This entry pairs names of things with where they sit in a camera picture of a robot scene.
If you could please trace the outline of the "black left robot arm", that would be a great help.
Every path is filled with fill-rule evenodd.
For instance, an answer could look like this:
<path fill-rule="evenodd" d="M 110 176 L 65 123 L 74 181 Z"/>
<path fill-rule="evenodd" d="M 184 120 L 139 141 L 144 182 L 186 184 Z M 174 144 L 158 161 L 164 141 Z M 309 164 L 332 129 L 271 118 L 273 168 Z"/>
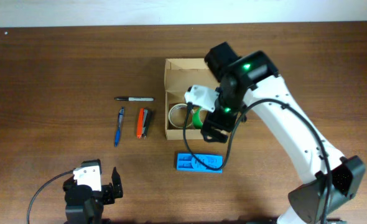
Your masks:
<path fill-rule="evenodd" d="M 116 168 L 108 184 L 101 183 L 101 175 L 99 159 L 84 161 L 72 170 L 72 176 L 63 183 L 67 223 L 112 223 L 109 218 L 103 218 L 104 207 L 123 197 L 123 186 Z"/>

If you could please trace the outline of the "black silver marker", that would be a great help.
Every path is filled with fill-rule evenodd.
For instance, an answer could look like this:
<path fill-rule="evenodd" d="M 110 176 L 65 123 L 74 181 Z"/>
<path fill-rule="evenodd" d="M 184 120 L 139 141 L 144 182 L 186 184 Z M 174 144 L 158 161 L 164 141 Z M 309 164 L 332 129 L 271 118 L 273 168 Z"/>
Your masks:
<path fill-rule="evenodd" d="M 152 97 L 135 97 L 135 96 L 118 96 L 114 100 L 117 101 L 154 101 Z"/>

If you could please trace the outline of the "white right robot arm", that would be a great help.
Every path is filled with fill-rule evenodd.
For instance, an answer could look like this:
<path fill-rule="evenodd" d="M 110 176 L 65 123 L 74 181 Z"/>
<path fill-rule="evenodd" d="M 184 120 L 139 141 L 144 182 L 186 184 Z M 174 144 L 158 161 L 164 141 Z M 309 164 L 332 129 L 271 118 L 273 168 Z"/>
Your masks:
<path fill-rule="evenodd" d="M 278 223 L 326 223 L 330 213 L 355 197 L 366 172 L 364 162 L 346 157 L 324 138 L 264 52 L 240 57 L 224 42 L 210 49 L 205 63 L 220 85 L 201 129 L 204 139 L 231 144 L 246 113 L 254 111 L 302 181 L 288 194 L 290 207 Z"/>

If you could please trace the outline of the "blue plastic case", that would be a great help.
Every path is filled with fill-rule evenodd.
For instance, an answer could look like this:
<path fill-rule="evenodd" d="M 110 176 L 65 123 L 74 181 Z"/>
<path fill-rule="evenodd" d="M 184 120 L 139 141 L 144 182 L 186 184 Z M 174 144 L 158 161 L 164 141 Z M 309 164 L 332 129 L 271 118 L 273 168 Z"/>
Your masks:
<path fill-rule="evenodd" d="M 216 154 L 196 154 L 196 156 L 207 166 L 214 169 L 223 164 L 223 156 Z M 199 163 L 189 152 L 180 152 L 177 154 L 176 169 L 186 172 L 207 172 L 222 173 L 222 170 L 211 170 Z"/>

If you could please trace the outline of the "open cardboard box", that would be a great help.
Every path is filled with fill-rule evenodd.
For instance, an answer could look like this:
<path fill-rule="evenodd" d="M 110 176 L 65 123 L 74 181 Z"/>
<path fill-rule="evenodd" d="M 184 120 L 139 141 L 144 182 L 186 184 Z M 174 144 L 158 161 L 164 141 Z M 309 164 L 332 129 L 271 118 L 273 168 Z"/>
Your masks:
<path fill-rule="evenodd" d="M 219 83 L 202 58 L 168 58 L 165 60 L 165 135 L 168 140 L 182 140 L 183 129 L 173 127 L 168 119 L 171 107 L 185 103 L 184 94 L 193 85 L 215 89 Z"/>

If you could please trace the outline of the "orange black stapler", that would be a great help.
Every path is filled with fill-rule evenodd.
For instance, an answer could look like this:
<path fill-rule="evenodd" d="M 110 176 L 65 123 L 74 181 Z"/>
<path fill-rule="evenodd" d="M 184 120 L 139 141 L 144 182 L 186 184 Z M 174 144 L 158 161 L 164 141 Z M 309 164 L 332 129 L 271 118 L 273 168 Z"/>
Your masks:
<path fill-rule="evenodd" d="M 147 137 L 150 122 L 152 119 L 152 114 L 153 112 L 150 109 L 147 108 L 140 109 L 139 116 L 137 119 L 137 131 L 136 131 L 136 136 L 138 139 Z"/>

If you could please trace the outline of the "white tape roll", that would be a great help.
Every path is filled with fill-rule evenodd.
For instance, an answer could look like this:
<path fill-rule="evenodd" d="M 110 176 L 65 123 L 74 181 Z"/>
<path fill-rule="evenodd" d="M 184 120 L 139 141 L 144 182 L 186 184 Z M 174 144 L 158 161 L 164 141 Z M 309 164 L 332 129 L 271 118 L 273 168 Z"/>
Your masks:
<path fill-rule="evenodd" d="M 184 128 L 186 116 L 187 116 L 187 104 L 185 103 L 174 104 L 168 113 L 168 119 L 170 124 L 178 129 Z"/>

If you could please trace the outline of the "green tape roll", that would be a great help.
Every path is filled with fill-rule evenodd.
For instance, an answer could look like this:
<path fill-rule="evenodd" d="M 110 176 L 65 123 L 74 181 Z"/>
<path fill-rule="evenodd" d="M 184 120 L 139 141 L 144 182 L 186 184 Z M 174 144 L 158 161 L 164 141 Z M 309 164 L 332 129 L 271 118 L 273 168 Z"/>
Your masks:
<path fill-rule="evenodd" d="M 193 110 L 192 122 L 195 129 L 202 129 L 207 113 L 208 111 L 202 107 Z"/>

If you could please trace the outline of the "blue pen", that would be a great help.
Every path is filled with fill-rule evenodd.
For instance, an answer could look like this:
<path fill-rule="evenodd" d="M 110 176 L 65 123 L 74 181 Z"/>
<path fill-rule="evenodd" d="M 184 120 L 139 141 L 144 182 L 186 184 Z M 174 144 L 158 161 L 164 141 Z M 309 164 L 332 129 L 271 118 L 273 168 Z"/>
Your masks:
<path fill-rule="evenodd" d="M 119 110 L 114 146 L 117 147 L 121 138 L 121 126 L 124 118 L 124 107 Z"/>

